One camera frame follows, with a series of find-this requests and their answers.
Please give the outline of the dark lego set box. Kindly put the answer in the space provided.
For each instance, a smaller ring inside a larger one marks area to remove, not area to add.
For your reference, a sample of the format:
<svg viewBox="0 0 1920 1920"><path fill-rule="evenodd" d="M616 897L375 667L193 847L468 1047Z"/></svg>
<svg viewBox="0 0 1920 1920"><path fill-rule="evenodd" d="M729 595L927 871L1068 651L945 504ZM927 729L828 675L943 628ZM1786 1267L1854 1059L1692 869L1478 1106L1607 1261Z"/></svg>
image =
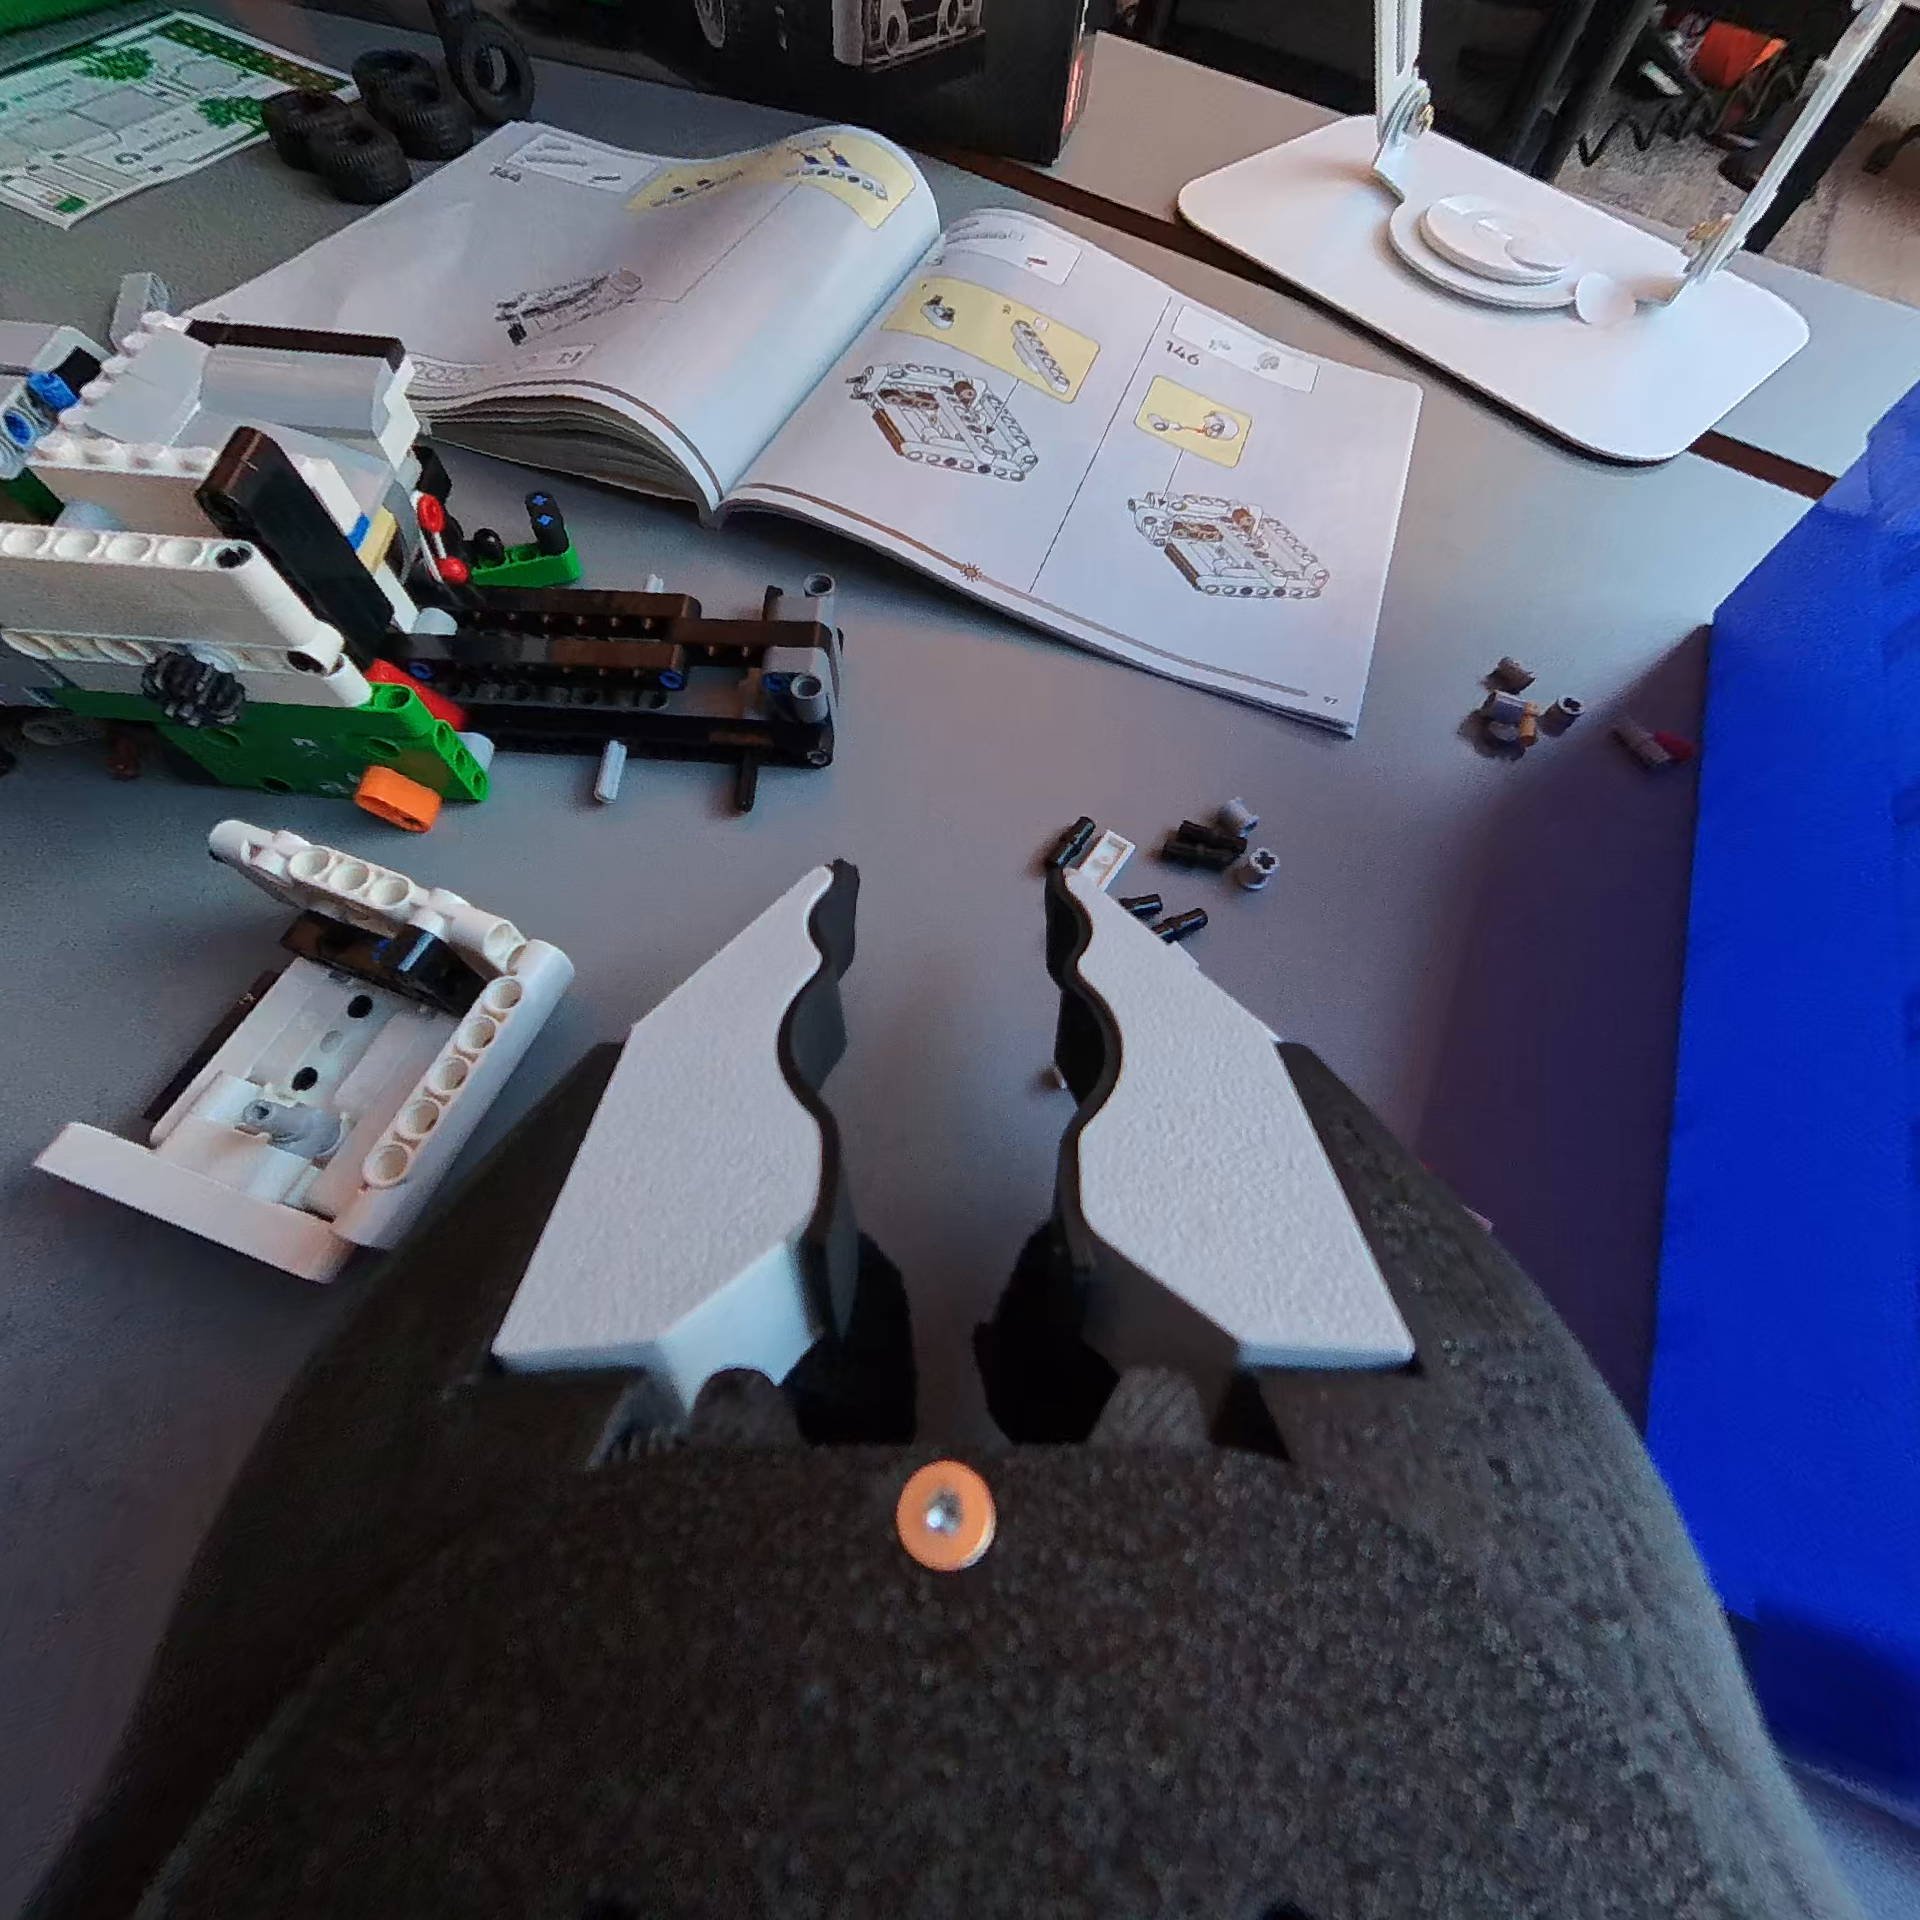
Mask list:
<svg viewBox="0 0 1920 1920"><path fill-rule="evenodd" d="M1052 162L1113 4L661 3L618 17L649 57L729 97Z"/></svg>

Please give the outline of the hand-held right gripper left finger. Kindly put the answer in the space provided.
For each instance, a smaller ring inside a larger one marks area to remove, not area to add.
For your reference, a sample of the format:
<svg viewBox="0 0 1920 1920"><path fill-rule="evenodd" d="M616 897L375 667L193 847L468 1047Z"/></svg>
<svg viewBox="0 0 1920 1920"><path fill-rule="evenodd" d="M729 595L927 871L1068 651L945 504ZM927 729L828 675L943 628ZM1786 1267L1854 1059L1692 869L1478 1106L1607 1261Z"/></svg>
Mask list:
<svg viewBox="0 0 1920 1920"><path fill-rule="evenodd" d="M634 1021L493 1343L514 1377L641 1371L668 1412L754 1369L873 1441L873 1307L825 1079L856 871L813 869Z"/></svg>

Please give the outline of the green white sticker sheet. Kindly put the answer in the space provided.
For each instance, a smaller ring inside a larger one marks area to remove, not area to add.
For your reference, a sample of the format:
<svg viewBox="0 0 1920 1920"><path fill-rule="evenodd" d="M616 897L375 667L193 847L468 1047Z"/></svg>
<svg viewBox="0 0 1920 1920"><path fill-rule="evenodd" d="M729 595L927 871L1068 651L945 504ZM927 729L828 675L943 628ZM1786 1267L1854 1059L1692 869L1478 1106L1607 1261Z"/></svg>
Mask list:
<svg viewBox="0 0 1920 1920"><path fill-rule="evenodd" d="M202 17L93 34L1 77L1 204L71 228L262 137L284 89L354 98L344 74Z"/></svg>

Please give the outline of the blue plastic bin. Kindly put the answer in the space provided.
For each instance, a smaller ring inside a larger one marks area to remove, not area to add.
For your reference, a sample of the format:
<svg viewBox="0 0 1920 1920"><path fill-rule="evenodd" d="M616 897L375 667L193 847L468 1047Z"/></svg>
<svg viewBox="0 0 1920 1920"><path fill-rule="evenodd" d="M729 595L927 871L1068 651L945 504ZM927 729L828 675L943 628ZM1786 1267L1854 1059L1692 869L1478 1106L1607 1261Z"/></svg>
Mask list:
<svg viewBox="0 0 1920 1920"><path fill-rule="evenodd" d="M1711 621L1648 1450L1778 1739L1916 1809L1917 394Z"/></svg>

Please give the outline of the white green lego truck model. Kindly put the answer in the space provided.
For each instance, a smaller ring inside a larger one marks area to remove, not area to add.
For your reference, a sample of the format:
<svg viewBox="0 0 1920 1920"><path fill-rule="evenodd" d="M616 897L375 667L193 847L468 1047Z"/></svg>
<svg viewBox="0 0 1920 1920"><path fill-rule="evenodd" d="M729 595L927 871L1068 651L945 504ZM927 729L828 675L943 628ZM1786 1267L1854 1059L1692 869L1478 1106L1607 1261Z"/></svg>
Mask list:
<svg viewBox="0 0 1920 1920"><path fill-rule="evenodd" d="M831 581L709 615L581 588L560 504L463 530L394 338L5 323L5 706L154 736L215 785L424 832L492 760L831 763Z"/></svg>

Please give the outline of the white lego cab subassembly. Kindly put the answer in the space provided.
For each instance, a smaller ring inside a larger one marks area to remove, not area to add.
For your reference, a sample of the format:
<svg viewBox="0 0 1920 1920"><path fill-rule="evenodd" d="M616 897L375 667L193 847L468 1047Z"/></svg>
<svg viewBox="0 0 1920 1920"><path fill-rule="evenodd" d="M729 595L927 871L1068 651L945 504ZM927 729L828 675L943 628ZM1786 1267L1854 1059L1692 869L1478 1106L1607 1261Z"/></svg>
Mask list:
<svg viewBox="0 0 1920 1920"><path fill-rule="evenodd" d="M296 911L287 965L180 1069L145 1140L68 1122L37 1167L290 1276L393 1248L561 1000L561 949L295 832L208 853Z"/></svg>

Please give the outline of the scattered small lego pieces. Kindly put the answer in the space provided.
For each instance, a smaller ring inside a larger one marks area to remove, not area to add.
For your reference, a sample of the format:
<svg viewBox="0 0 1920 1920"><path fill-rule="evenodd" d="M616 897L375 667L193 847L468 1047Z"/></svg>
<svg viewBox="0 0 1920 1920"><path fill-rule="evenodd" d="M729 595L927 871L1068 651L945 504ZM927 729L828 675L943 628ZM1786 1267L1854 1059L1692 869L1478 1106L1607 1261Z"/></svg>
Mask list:
<svg viewBox="0 0 1920 1920"><path fill-rule="evenodd" d="M1477 753L1497 762L1520 762L1542 738L1559 738L1582 721L1582 699L1562 693L1540 704L1528 697L1533 681L1533 672L1512 656L1497 658L1481 677L1477 706L1460 722L1460 733ZM1692 736L1670 727L1646 727L1629 711L1617 711L1607 729L1614 743L1649 773L1692 763L1698 755ZM1278 857L1257 841L1257 831L1257 810L1232 799L1215 805L1204 821L1180 821L1162 836L1158 860L1169 869L1225 873L1238 890L1257 893L1278 871ZM1124 835L1080 816L1045 853L1039 873L1046 880L1079 879L1095 893L1108 893L1133 850ZM1166 944L1181 944L1208 923L1201 908L1169 915L1158 891L1119 897L1118 908Z"/></svg>

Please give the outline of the open lego instruction booklet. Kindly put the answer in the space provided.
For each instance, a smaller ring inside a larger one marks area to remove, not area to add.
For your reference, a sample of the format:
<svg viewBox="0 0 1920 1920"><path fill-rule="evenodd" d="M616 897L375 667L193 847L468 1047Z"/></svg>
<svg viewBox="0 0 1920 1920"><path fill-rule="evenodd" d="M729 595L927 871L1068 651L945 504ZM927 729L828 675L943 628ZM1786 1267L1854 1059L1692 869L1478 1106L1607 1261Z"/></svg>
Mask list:
<svg viewBox="0 0 1920 1920"><path fill-rule="evenodd" d="M400 338L447 439L830 529L1045 633L1351 736L1422 396L889 140L658 159L516 124L202 303Z"/></svg>

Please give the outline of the pile of black rubber tyres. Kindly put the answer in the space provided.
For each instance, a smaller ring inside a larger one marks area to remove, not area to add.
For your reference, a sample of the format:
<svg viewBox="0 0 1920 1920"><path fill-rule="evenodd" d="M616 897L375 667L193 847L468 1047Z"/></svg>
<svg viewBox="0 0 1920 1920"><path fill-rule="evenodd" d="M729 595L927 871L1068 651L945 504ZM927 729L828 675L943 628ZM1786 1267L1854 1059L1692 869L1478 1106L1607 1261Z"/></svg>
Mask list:
<svg viewBox="0 0 1920 1920"><path fill-rule="evenodd" d="M410 162L463 156L477 128L529 115L536 74L520 39L476 3L430 3L440 64L377 49L352 63L354 100L317 88L287 88L261 108L277 159L317 176L348 204L405 192Z"/></svg>

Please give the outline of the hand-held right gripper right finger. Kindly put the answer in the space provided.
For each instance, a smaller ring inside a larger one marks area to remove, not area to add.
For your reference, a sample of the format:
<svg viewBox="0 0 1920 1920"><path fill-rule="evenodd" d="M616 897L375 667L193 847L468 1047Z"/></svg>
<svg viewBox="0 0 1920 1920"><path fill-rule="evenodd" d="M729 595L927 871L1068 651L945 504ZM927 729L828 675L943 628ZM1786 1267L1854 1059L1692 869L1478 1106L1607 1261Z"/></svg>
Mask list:
<svg viewBox="0 0 1920 1920"><path fill-rule="evenodd" d="M1046 879L1069 1320L1124 1375L1386 1371L1415 1343L1278 1037L1084 869Z"/></svg>

